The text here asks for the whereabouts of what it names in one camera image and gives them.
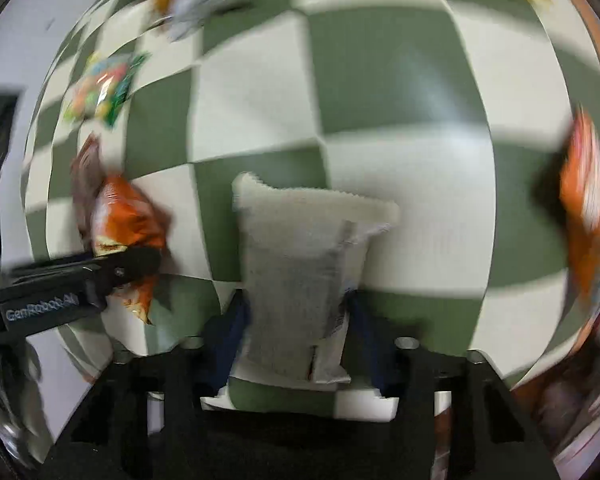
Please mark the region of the colourful candy bag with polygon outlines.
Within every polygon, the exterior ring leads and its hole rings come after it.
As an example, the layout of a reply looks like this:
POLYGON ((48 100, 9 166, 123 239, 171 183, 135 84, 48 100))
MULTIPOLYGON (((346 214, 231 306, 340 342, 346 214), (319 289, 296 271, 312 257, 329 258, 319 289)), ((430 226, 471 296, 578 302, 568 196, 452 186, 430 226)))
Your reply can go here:
POLYGON ((97 119, 111 128, 129 96, 135 74, 147 59, 146 52, 119 53, 106 58, 92 54, 72 88, 64 111, 65 121, 73 124, 97 119))

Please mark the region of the brown small cookie packet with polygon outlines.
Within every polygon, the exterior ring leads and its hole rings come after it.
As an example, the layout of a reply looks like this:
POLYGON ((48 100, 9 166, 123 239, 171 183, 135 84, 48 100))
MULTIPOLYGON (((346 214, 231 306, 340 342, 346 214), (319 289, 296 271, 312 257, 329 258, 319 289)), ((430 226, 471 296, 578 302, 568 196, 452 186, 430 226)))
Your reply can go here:
POLYGON ((99 136, 91 133, 70 166, 71 197, 76 226, 86 249, 92 244, 92 214, 105 177, 105 170, 100 161, 99 136))

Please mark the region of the white snack bar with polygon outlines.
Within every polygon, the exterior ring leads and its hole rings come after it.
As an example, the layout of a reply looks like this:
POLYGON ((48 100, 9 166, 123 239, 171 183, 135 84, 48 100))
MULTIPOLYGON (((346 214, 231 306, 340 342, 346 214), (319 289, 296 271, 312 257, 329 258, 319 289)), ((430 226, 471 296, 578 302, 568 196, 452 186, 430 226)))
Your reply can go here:
POLYGON ((251 310, 242 364, 298 387, 347 384, 344 295, 360 284, 370 240, 394 228, 396 203, 324 188, 232 183, 242 284, 251 310))

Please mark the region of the small orange panda packet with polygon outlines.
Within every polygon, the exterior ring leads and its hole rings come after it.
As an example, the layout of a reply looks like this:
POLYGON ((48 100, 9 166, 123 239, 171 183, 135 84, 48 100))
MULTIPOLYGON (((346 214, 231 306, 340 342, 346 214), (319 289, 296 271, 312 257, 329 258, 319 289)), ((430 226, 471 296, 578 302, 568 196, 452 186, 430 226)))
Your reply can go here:
MULTIPOLYGON (((163 252, 171 216, 155 206, 121 174, 108 174, 95 200, 91 218, 92 248, 96 256, 125 252, 132 247, 149 247, 163 252)), ((114 288, 111 296, 145 324, 158 274, 149 274, 114 288)))

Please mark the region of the orange panda biscuit packet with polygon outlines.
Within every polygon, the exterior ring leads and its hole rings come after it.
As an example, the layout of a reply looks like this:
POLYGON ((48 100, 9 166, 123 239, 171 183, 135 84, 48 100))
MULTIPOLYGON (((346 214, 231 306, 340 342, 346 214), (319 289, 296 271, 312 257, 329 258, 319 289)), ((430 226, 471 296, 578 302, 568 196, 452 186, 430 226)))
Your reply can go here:
POLYGON ((580 294, 591 300, 600 277, 600 137, 582 107, 574 114, 559 198, 566 212, 569 267, 580 294))

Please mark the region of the green white checkered mat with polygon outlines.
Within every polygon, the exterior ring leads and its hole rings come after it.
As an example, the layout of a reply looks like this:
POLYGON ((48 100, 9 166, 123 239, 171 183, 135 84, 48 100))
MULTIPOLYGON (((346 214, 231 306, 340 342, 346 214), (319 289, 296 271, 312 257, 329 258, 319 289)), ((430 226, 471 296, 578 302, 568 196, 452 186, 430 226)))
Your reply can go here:
POLYGON ((479 349, 517 385, 564 358, 585 310, 562 233, 532 197, 575 106, 600 135, 600 22, 585 0, 252 0, 171 41, 144 0, 97 0, 42 85, 22 175, 33 255, 76 252, 69 166, 102 160, 170 212, 150 325, 121 304, 53 332, 92 379, 115 342, 154 353, 193 335, 240 281, 232 183, 391 200, 361 285, 432 350, 479 349), (66 122, 88 59, 146 52, 114 125, 66 122))

